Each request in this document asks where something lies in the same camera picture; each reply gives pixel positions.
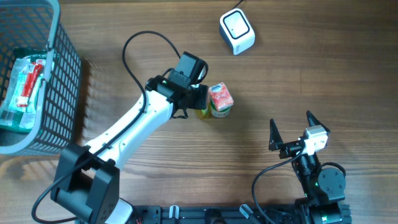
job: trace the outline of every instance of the plastic basket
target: plastic basket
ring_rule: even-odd
[[[81,80],[80,58],[60,22],[58,1],[0,0],[1,103],[7,94],[15,48],[46,50],[47,63],[32,131],[23,134],[0,129],[0,154],[56,154],[73,136]]]

